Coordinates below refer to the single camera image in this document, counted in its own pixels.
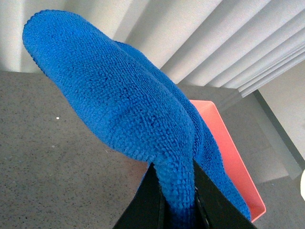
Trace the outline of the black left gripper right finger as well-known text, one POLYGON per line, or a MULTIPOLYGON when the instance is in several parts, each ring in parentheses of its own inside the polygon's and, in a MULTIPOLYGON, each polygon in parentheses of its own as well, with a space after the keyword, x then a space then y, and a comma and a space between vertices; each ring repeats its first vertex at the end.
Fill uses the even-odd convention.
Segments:
POLYGON ((255 229, 193 161, 196 229, 255 229))

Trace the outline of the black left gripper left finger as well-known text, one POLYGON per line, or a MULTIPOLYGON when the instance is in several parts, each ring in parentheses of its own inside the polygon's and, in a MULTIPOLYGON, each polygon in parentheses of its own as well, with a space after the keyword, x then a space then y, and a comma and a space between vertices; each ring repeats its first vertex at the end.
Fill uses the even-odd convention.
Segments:
POLYGON ((115 229, 164 229, 168 211, 156 171, 150 164, 129 206, 123 212, 115 229))

